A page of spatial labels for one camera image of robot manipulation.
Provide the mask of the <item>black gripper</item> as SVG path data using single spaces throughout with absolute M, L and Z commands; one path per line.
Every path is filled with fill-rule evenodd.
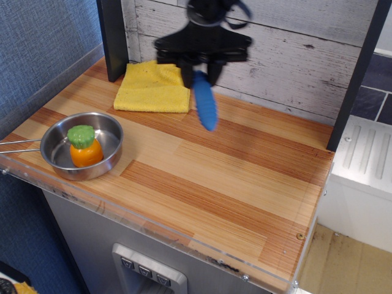
M 204 27 L 190 22 L 182 30 L 158 38 L 154 46 L 157 62 L 177 65 L 184 86 L 191 88 L 193 66 L 208 64 L 207 79 L 215 85 L 226 63 L 247 60 L 247 49 L 251 43 L 250 37 L 220 25 Z

